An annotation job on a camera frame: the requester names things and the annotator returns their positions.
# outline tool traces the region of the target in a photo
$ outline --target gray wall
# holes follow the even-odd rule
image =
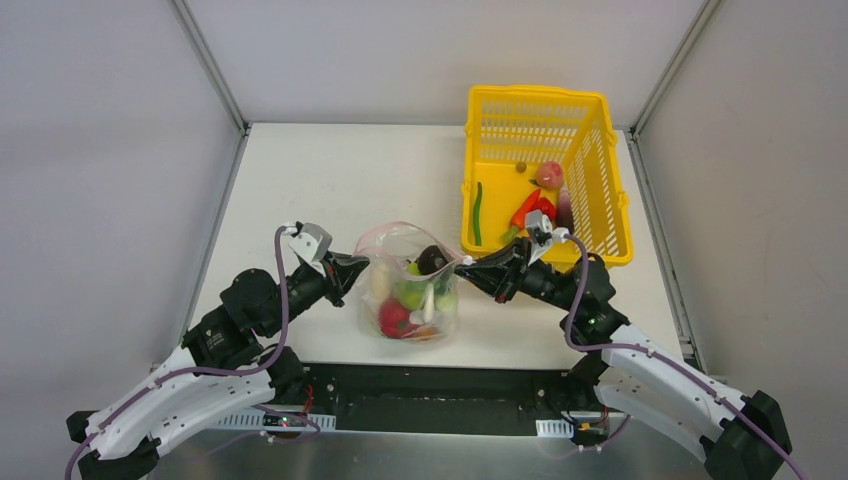
[[[724,2],[641,142],[709,369],[778,399],[812,478],[848,470],[846,24]]]
[[[173,346],[237,140],[167,1],[0,6],[0,476]]]
[[[189,3],[250,121],[460,125],[482,83],[603,92],[630,125],[703,0]]]

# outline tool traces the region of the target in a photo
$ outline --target transparent bag of vegetables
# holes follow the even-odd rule
[[[357,286],[363,317],[375,332],[421,341],[456,328],[459,294],[453,271],[462,255],[406,222],[366,233],[355,254],[371,259]]]

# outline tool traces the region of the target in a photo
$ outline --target yellow basket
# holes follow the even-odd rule
[[[633,259],[627,194],[615,158],[615,131],[603,95],[561,88],[516,85],[471,88],[465,125],[462,185],[462,249],[479,257],[504,246],[512,215],[537,187],[530,183],[542,162],[562,165],[571,194],[575,235],[607,266]],[[518,173],[518,162],[527,164]],[[477,182],[482,242],[474,242],[472,215]],[[543,190],[556,205],[557,192]],[[559,269],[579,258],[573,242],[555,245],[544,257]]]

